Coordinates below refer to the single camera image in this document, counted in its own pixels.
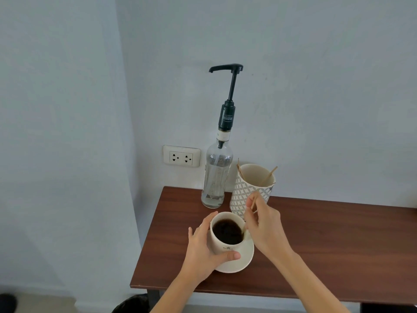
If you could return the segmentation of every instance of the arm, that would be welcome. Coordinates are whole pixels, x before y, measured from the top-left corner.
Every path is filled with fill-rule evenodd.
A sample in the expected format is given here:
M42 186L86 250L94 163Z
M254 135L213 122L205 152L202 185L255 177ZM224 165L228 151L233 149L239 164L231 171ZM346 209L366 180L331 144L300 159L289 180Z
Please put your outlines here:
M253 215L253 201L258 221ZM326 288L289 245L277 210L266 205L259 192L247 202L245 221L255 246L268 257L294 289L309 313L349 313L347 308Z
M194 232L188 228L188 247L180 273L151 313L181 313L194 289L222 263L240 258L238 252L213 255L207 247L207 231L218 212L207 216Z

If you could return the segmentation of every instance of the hand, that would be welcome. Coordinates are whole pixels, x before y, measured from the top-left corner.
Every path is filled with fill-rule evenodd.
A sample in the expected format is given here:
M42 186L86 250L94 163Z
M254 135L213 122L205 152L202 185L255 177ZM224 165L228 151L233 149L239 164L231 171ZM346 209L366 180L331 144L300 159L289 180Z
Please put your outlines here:
M180 275L189 279L195 286L220 266L230 260L240 259L240 254L234 251L224 252L220 255L214 255L207 247L207 231L210 228L210 222L217 215L217 211L209 214L203 220L200 227L194 232L191 227L188 228L188 247L185 260L180 271Z
M258 221L251 210L254 199L258 210ZM269 260L279 261L282 257L292 255L293 251L282 228L279 212L268 206L258 191L249 195L244 218L255 246Z

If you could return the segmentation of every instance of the patterned container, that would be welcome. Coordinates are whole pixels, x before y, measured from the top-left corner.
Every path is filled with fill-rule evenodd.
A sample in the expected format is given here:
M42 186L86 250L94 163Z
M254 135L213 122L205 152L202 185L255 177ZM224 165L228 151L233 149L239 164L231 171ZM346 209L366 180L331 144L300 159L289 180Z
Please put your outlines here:
M268 174L269 170L263 168L260 165L254 163L246 163L240 166L242 174L245 176L245 180L237 171L235 186L232 193L232 198L230 199L230 210L243 218L243 214L246 208L246 200L253 191L258 190L262 195L266 203L268 203L269 196L271 194L272 188L276 182L274 174L272 174L264 184L267 186L259 186L259 184L264 180Z

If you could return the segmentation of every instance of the white outlet plate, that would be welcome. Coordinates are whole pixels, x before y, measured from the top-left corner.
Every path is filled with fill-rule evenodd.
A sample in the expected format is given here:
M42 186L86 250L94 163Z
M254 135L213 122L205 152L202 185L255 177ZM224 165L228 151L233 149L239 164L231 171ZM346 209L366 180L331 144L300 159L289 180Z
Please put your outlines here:
M164 163L169 165L199 167L201 150L198 148L164 145Z

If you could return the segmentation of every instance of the brown tabletop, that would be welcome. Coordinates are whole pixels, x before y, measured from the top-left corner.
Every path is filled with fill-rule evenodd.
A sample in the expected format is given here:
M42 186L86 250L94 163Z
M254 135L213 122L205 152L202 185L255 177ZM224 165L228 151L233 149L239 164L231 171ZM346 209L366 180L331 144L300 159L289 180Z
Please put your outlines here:
M201 190L164 187L132 288L167 289L180 271L193 229L213 210ZM229 211L226 193L218 211ZM417 210L272 196L294 251L339 300L417 304ZM238 273L214 271L196 292L295 298L289 284L255 248Z

